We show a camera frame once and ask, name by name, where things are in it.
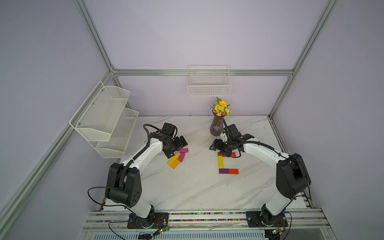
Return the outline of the lime yellow long block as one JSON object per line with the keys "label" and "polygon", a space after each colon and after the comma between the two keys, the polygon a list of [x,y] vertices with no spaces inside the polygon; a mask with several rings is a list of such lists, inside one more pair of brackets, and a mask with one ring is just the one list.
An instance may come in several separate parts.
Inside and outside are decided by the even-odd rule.
{"label": "lime yellow long block", "polygon": [[219,169],[224,169],[224,158],[223,156],[218,156],[218,166],[219,166]]}

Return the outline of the dark purple block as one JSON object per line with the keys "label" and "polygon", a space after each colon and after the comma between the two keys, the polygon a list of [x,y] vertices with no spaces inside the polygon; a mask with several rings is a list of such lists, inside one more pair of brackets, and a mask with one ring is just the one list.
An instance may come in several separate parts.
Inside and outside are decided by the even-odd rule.
{"label": "dark purple block", "polygon": [[219,174],[227,175],[230,173],[229,169],[219,169]]}

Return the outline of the orange-red block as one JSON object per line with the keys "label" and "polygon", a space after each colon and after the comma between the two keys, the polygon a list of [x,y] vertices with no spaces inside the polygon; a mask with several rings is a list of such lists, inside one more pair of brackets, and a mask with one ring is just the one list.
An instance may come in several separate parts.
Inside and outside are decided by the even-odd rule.
{"label": "orange-red block", "polygon": [[238,175],[239,174],[239,170],[238,169],[229,169],[229,174],[230,175]]}

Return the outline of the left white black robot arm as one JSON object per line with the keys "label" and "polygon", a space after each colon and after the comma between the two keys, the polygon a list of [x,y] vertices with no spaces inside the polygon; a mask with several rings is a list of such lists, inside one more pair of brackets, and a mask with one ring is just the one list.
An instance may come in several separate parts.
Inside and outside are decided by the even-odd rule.
{"label": "left white black robot arm", "polygon": [[141,173],[156,155],[164,153],[170,159],[188,143],[183,136],[177,136],[178,128],[173,124],[164,123],[161,129],[144,124],[143,128],[147,134],[143,147],[128,160],[110,166],[105,198],[146,219],[151,216],[154,207],[141,198]]}

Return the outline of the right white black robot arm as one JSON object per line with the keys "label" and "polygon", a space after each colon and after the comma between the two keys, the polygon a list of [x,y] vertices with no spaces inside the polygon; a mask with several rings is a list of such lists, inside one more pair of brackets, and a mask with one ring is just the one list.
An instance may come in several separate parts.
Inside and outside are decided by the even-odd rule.
{"label": "right white black robot arm", "polygon": [[281,153],[257,141],[250,134],[242,135],[234,124],[224,128],[221,138],[213,141],[210,150],[218,151],[225,157],[231,157],[233,151],[238,150],[255,156],[273,168],[276,173],[276,191],[262,206],[259,217],[261,224],[267,227],[282,219],[286,207],[312,183],[302,156]]}

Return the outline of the yellow flat block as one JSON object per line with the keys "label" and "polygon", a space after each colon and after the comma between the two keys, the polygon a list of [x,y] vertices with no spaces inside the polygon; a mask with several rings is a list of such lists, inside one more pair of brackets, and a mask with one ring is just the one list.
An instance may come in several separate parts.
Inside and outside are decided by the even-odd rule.
{"label": "yellow flat block", "polygon": [[175,154],[169,161],[168,161],[168,165],[171,166],[176,160],[178,160],[180,157],[179,154]]}

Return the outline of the dark glass vase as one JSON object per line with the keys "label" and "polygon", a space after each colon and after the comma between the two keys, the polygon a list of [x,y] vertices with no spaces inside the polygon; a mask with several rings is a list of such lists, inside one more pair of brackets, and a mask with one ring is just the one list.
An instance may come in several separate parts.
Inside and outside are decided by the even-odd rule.
{"label": "dark glass vase", "polygon": [[218,137],[224,130],[224,117],[218,116],[218,114],[213,110],[213,120],[210,127],[211,135]]}

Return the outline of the orange block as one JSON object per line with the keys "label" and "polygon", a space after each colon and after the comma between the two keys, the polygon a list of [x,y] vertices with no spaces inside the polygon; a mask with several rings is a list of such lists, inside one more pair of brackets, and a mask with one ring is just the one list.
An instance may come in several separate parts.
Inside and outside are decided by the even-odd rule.
{"label": "orange block", "polygon": [[170,164],[170,167],[175,169],[181,162],[179,160],[175,160]]}

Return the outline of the yellow flower bouquet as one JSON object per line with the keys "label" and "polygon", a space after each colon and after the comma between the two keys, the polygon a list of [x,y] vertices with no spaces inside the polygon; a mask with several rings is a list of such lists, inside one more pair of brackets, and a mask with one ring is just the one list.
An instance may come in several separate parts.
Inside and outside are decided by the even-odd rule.
{"label": "yellow flower bouquet", "polygon": [[231,114],[231,111],[229,110],[229,106],[230,105],[226,101],[216,97],[216,101],[210,107],[215,116],[228,117]]}

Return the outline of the lower white mesh shelf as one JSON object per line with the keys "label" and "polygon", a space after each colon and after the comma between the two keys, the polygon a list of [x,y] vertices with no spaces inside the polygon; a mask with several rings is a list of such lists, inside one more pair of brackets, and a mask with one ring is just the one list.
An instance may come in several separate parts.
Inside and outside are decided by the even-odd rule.
{"label": "lower white mesh shelf", "polygon": [[139,112],[124,108],[108,142],[98,142],[96,151],[104,159],[123,157],[133,133]]}

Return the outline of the white mesh shelf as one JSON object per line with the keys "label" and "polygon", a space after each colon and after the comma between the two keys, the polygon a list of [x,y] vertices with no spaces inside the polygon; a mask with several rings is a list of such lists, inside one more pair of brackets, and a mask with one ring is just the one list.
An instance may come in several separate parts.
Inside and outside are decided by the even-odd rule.
{"label": "white mesh shelf", "polygon": [[107,142],[126,107],[130,91],[99,82],[69,121],[88,142]]}
{"label": "white mesh shelf", "polygon": [[98,142],[96,151],[104,159],[123,157],[133,133],[139,112],[124,108],[108,142]]}

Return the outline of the upper white mesh shelf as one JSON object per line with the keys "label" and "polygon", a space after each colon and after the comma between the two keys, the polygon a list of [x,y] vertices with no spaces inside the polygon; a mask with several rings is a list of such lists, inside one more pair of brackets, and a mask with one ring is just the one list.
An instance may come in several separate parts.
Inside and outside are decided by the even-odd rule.
{"label": "upper white mesh shelf", "polygon": [[130,91],[99,82],[69,121],[88,142],[107,142],[126,107]]}

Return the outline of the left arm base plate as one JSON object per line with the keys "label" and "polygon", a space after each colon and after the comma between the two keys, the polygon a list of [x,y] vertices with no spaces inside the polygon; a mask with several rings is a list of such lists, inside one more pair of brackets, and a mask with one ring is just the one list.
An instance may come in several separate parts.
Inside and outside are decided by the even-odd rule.
{"label": "left arm base plate", "polygon": [[128,229],[159,229],[169,221],[169,213],[150,213],[147,218],[141,218],[131,213],[127,223]]}

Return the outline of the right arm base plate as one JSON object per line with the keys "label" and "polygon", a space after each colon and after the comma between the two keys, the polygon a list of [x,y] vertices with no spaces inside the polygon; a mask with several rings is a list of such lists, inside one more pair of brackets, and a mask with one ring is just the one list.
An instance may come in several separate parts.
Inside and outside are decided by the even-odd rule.
{"label": "right arm base plate", "polygon": [[288,227],[284,213],[274,216],[263,211],[249,211],[246,212],[246,219],[250,228]]}

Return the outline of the aluminium front rail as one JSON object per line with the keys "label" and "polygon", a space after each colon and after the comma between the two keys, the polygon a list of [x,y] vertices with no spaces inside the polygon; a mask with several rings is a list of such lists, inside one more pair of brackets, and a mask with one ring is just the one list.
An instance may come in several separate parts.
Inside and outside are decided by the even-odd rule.
{"label": "aluminium front rail", "polygon": [[[127,223],[131,212],[104,211],[91,212],[86,220],[84,232],[107,231],[109,227],[117,231],[127,231]],[[283,217],[286,228],[291,229],[330,229],[331,225],[321,209],[289,209]],[[176,230],[239,230],[250,229],[250,225],[258,230],[269,230],[257,220],[255,214],[247,216],[245,210],[226,211],[169,211],[167,225]]]}

